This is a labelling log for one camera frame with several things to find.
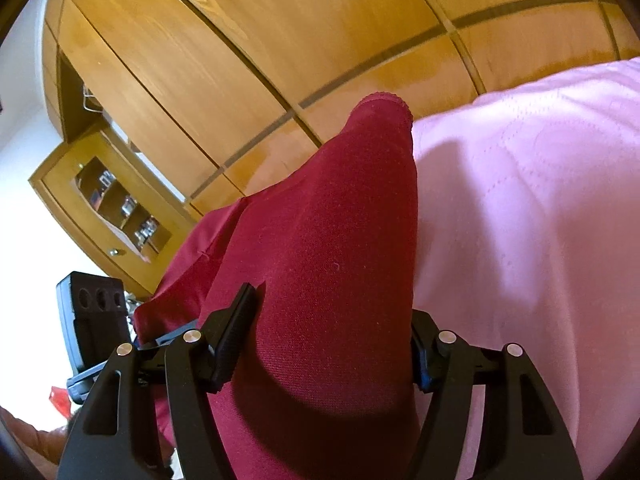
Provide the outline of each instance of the white wall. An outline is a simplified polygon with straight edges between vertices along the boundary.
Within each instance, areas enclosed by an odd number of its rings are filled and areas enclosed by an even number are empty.
[[[44,109],[44,1],[31,0],[0,48],[0,404],[39,429],[65,423],[49,402],[71,375],[56,284],[72,270],[103,274],[31,189],[61,142]]]

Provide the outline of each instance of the red object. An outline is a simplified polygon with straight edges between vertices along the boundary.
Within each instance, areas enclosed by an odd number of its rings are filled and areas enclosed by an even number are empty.
[[[207,214],[136,310],[145,342],[258,286],[233,379],[209,397],[241,480],[404,476],[419,430],[411,127],[398,97],[364,99],[289,178]],[[172,441],[164,400],[157,412]]]
[[[71,399],[64,388],[52,386],[49,400],[66,420],[71,418]]]

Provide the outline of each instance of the red garment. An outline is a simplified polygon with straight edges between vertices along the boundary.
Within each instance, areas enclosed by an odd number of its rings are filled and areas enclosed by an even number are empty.
[[[233,379],[209,397],[239,480],[404,476],[419,431],[411,127],[400,98],[364,99],[289,178],[207,214],[136,311],[144,342],[260,286]]]

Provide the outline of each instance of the silver screw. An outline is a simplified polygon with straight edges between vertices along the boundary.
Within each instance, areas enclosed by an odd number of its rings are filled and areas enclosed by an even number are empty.
[[[196,341],[199,341],[201,337],[202,334],[199,330],[189,330],[184,333],[182,339],[184,339],[187,343],[195,343]]]
[[[456,342],[458,336],[456,336],[451,330],[443,330],[438,334],[438,339],[447,345],[451,345]]]
[[[118,346],[116,353],[118,355],[129,355],[132,350],[133,345],[131,343],[122,343],[120,346]]]
[[[520,357],[522,354],[524,354],[522,346],[516,345],[516,343],[507,345],[507,352],[514,357]]]

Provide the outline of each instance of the pink bed sheet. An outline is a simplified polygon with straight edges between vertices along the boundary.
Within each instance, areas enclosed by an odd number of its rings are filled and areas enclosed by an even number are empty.
[[[521,343],[596,479],[640,417],[640,58],[483,95],[413,136],[414,308],[474,345]]]

